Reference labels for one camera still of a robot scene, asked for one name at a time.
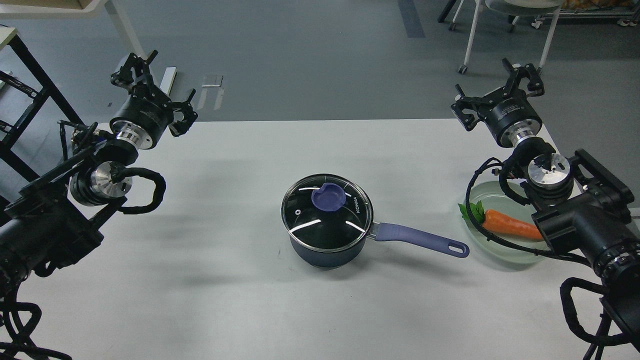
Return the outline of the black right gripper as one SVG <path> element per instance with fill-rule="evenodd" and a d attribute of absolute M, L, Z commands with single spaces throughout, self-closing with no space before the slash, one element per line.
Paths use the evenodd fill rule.
<path fill-rule="evenodd" d="M 504 87 L 498 87 L 483 96 L 467 96 L 462 87 L 456 84 L 457 98 L 450 109 L 467 132 L 483 122 L 498 146 L 514 148 L 521 140 L 517 136 L 521 130 L 527 130 L 529 135 L 540 132 L 542 119 L 529 103 L 528 97 L 543 96 L 546 89 L 532 63 L 522 66 L 503 58 L 502 65 L 509 73 Z M 528 83 L 526 90 L 523 90 L 521 81 L 525 79 Z"/>

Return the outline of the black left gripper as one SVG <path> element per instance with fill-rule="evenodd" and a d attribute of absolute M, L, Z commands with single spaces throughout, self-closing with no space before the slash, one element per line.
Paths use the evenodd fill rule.
<path fill-rule="evenodd" d="M 137 150 L 151 150 L 169 127 L 173 137 L 185 135 L 198 119 L 192 100 L 196 89 L 191 89 L 184 101 L 171 101 L 158 88 L 151 73 L 150 64 L 158 55 L 154 49 L 146 57 L 131 52 L 123 57 L 110 75 L 110 83 L 125 89 L 128 98 L 110 121 L 109 127 L 115 139 L 125 141 Z M 180 113 L 181 119 L 174 119 Z"/>

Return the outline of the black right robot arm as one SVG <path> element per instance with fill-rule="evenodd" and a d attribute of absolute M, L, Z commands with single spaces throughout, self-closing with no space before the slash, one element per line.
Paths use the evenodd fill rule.
<path fill-rule="evenodd" d="M 451 110 L 467 132 L 484 123 L 506 160 L 491 157 L 474 172 L 462 216 L 489 242 L 535 256 L 587 265 L 599 282 L 570 277 L 560 285 L 560 301 L 569 330 L 589 344 L 584 358 L 599 360 L 605 348 L 639 348 L 639 237 L 628 225 L 633 192 L 584 149 L 571 157 L 558 153 L 539 135 L 543 121 L 530 104 L 544 95 L 532 64 L 502 60 L 505 85 L 483 96 L 466 95 L 457 84 Z M 531 205 L 531 218 L 547 249 L 529 248 L 501 237 L 480 203 L 471 203 L 478 177 L 492 170 L 505 196 Z"/>

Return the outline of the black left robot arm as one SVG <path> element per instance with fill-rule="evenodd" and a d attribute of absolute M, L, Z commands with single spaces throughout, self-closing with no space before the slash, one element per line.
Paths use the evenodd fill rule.
<path fill-rule="evenodd" d="M 19 198 L 3 209 L 1 226 L 1 326 L 9 342 L 1 343 L 1 358 L 68 360 L 70 355 L 39 347 L 32 333 L 42 310 L 18 301 L 20 285 L 34 274 L 41 278 L 77 264 L 98 248 L 100 228 L 116 213 L 148 214 L 163 202 L 165 178 L 148 168 L 135 167 L 138 153 L 158 145 L 166 131 L 184 135 L 198 118 L 192 106 L 195 90 L 174 101 L 154 81 L 150 64 L 157 57 L 131 53 L 124 57 L 110 82 L 127 91 L 126 101 L 109 122 L 60 120 L 61 142 L 66 127 L 73 129 L 71 150 L 62 148 L 62 162 L 35 175 L 19 191 Z"/>

